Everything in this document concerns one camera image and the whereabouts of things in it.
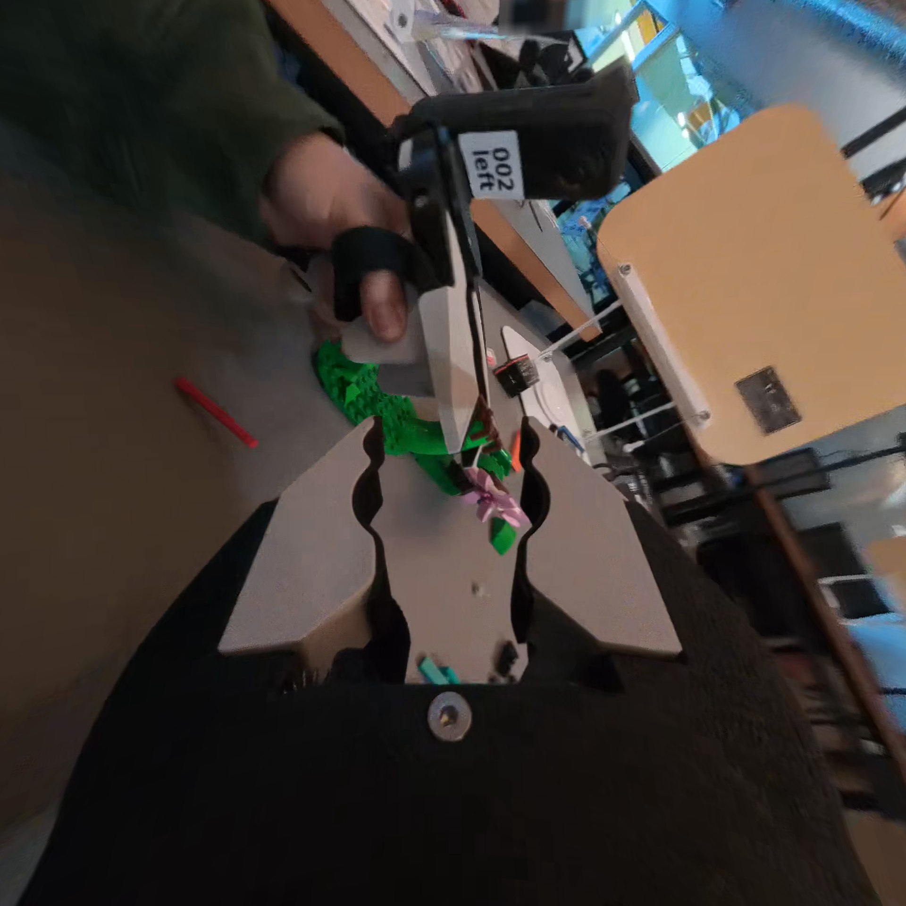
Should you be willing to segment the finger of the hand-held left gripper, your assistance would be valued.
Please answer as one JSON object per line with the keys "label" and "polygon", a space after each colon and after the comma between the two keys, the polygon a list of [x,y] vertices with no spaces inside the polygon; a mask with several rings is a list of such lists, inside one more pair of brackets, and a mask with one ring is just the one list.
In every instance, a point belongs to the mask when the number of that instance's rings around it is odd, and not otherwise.
{"label": "finger of the hand-held left gripper", "polygon": [[447,452],[462,452],[479,399],[478,319],[459,236],[450,214],[443,219],[452,284],[419,297],[418,311],[428,373]]}
{"label": "finger of the hand-held left gripper", "polygon": [[470,332],[473,359],[478,385],[478,420],[486,436],[495,436],[495,421],[488,389],[487,344],[479,288],[471,283],[468,288]]}

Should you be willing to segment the green lego baseplate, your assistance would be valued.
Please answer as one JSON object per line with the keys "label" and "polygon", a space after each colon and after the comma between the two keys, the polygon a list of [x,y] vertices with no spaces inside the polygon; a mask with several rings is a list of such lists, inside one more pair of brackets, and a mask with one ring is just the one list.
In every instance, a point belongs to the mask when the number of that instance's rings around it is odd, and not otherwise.
{"label": "green lego baseplate", "polygon": [[[444,493],[462,493],[454,478],[459,462],[448,452],[439,422],[420,418],[409,398],[381,391],[376,365],[351,361],[338,343],[327,341],[315,352],[313,367],[327,396],[352,424],[371,417],[381,419],[387,455],[411,457]],[[473,416],[463,445],[466,465],[478,466],[493,478],[507,478],[513,461],[484,402],[477,404]]]}

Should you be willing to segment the person's left forearm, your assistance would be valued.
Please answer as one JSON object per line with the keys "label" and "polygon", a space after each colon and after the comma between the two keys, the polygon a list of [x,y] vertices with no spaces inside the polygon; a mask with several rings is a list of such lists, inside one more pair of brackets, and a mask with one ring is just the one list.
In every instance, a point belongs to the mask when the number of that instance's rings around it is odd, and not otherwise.
{"label": "person's left forearm", "polygon": [[1,3],[2,119],[77,182],[252,242],[292,142],[340,124],[281,72],[262,2]]}

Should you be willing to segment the pink lego flower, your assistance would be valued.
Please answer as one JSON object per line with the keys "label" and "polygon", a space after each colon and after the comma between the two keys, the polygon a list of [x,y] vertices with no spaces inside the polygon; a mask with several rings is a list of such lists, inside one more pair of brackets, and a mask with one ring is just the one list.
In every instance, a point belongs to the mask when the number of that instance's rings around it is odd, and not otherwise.
{"label": "pink lego flower", "polygon": [[530,525],[530,520],[520,504],[493,475],[479,467],[465,468],[463,473],[468,488],[461,495],[461,499],[476,507],[478,519],[482,523],[499,518],[515,529]]}

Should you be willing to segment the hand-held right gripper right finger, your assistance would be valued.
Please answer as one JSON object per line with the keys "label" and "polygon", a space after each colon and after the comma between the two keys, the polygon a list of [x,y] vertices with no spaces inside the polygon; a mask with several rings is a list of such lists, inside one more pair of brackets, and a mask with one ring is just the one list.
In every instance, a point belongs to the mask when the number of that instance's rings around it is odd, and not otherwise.
{"label": "hand-held right gripper right finger", "polygon": [[532,417],[523,418],[511,614],[527,644],[523,680],[618,686],[612,656],[681,662],[683,648],[628,501],[600,470]]}

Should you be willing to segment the wooden board stand white base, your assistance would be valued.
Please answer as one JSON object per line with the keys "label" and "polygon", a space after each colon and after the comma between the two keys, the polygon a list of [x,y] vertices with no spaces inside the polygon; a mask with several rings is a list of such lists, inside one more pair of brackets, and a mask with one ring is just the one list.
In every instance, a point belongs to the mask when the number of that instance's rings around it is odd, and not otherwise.
{"label": "wooden board stand white base", "polygon": [[597,252],[715,462],[753,465],[904,405],[904,263],[806,107],[761,110],[622,200]]}

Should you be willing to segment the blue ventilation duct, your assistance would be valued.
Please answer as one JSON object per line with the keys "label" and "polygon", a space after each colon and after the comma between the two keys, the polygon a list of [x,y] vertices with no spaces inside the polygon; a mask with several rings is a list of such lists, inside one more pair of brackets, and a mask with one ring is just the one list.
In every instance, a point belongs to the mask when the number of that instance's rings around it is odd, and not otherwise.
{"label": "blue ventilation duct", "polygon": [[764,105],[798,103],[843,140],[904,107],[904,71],[794,2],[660,2],[719,72]]}

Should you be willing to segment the red lego rod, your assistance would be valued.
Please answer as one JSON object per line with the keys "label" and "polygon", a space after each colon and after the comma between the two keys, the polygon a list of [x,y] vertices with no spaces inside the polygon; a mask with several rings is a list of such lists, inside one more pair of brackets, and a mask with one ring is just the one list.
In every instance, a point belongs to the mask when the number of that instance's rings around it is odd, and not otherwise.
{"label": "red lego rod", "polygon": [[201,391],[190,380],[182,376],[176,377],[174,379],[174,386],[178,392],[197,405],[206,414],[209,414],[213,420],[225,428],[245,447],[253,449],[258,447],[258,439],[254,435],[246,430],[226,410],[212,400],[206,393]]}

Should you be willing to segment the person's left hand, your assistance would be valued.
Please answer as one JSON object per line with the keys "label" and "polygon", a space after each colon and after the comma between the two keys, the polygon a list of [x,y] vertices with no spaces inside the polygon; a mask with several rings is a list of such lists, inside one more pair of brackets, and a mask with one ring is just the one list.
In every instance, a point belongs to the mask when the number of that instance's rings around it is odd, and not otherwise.
{"label": "person's left hand", "polygon": [[411,239],[405,203],[330,136],[292,141],[272,165],[259,209],[278,245],[327,252],[358,227]]}

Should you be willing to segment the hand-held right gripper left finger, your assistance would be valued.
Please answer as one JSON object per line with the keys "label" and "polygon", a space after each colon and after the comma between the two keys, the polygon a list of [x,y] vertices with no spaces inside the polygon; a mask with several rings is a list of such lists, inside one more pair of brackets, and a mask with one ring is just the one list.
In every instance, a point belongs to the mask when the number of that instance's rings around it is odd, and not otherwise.
{"label": "hand-held right gripper left finger", "polygon": [[381,419],[368,417],[279,497],[218,644],[226,656],[283,652],[325,680],[362,658],[402,682],[411,633],[372,523],[383,504]]}

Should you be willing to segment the black battery red label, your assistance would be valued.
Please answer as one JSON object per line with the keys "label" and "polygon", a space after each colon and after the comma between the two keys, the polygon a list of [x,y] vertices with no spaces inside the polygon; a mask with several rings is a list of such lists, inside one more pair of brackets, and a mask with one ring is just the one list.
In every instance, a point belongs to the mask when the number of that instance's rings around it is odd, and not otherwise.
{"label": "black battery red label", "polygon": [[528,353],[508,359],[493,368],[492,374],[509,399],[520,397],[540,381],[537,362]]}

